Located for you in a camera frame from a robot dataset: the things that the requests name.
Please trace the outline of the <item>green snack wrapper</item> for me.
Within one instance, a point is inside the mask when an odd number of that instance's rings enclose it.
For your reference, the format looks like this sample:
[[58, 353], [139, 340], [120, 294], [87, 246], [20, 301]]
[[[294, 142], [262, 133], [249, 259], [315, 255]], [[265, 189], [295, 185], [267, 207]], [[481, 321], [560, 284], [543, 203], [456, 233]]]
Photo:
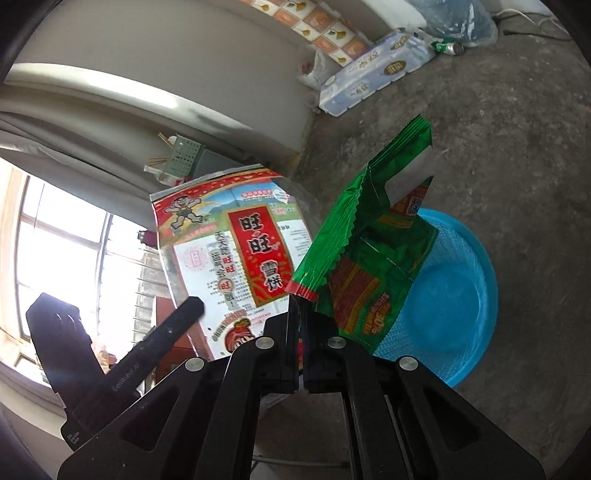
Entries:
[[417, 116], [342, 191], [287, 283], [369, 352], [394, 326], [437, 239], [419, 214], [435, 163], [432, 126]]

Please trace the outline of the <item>red white rice cracker bag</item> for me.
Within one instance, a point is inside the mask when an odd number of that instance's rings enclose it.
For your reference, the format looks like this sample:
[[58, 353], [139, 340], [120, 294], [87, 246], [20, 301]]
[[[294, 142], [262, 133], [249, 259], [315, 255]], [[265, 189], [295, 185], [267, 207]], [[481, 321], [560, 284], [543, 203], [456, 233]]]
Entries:
[[311, 245], [304, 191], [254, 164], [170, 187], [150, 202], [174, 305], [204, 302], [189, 331], [201, 356], [228, 357], [287, 312], [287, 283]]

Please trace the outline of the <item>blue plastic trash basket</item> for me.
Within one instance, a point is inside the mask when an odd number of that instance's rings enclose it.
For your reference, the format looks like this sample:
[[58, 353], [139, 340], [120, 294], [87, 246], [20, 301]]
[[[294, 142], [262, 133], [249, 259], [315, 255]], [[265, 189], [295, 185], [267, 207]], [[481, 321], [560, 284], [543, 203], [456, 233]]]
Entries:
[[467, 226], [433, 209], [421, 209], [420, 216], [439, 234], [375, 355], [390, 361], [413, 356], [456, 387], [491, 343], [498, 283], [485, 247]]

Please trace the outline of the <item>green perforated utensil holder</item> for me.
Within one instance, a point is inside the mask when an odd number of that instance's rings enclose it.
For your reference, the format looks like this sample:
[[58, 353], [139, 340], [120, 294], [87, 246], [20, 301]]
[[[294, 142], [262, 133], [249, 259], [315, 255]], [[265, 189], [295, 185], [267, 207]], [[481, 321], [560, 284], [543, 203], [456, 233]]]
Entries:
[[166, 138], [171, 151], [165, 162], [163, 172], [178, 179], [191, 177], [204, 154], [205, 146], [190, 138], [174, 135]]

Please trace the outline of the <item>toilet paper pack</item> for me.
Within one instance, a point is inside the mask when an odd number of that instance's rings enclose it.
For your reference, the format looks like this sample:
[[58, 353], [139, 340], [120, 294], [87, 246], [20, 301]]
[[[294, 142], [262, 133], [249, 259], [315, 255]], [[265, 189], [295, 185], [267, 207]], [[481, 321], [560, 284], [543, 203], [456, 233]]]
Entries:
[[436, 51], [414, 32], [395, 31], [325, 81], [318, 107], [339, 117], [435, 56]]

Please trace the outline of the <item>green drink can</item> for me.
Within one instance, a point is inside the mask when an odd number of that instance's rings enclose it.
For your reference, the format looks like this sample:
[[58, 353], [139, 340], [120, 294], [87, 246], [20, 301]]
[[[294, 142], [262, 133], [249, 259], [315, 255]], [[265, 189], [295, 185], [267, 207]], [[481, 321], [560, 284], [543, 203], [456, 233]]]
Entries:
[[434, 41], [431, 43], [431, 47], [438, 54], [448, 56], [462, 56], [465, 53], [465, 47], [457, 41]]

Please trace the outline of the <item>white plastic bag by wall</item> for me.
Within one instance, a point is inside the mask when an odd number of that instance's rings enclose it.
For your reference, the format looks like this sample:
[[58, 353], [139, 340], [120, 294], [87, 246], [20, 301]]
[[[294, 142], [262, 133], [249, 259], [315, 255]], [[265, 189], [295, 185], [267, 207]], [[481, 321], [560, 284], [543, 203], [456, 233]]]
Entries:
[[338, 71], [339, 65], [321, 50], [311, 47], [298, 51], [295, 77], [304, 86], [321, 90], [325, 81]]

